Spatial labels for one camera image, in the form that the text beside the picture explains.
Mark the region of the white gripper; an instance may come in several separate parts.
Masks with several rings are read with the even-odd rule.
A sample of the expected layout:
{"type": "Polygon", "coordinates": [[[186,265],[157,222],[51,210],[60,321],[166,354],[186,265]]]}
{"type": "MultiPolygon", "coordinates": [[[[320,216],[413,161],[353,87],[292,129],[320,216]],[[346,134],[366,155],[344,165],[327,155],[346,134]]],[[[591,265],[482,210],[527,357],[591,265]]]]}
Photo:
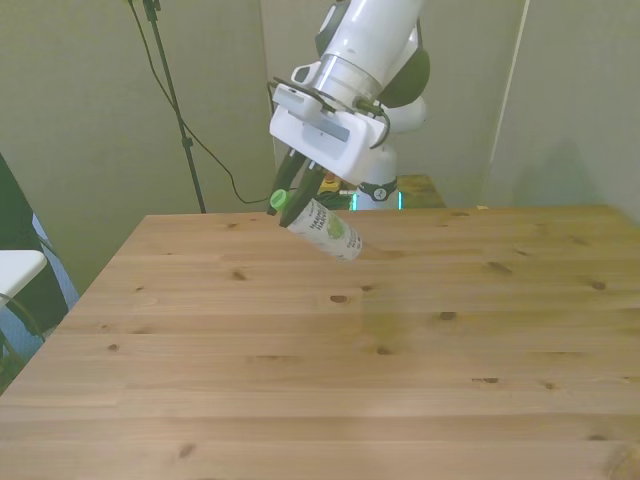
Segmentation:
{"type": "Polygon", "coordinates": [[[323,168],[350,183],[368,180],[376,162],[373,147],[386,132],[384,122],[359,113],[338,111],[302,120],[279,106],[271,119],[270,133],[297,152],[288,152],[280,164],[267,214],[281,212],[279,225],[288,228],[318,193],[323,168]],[[300,153],[321,167],[309,167],[290,196],[301,169],[300,153]]]}

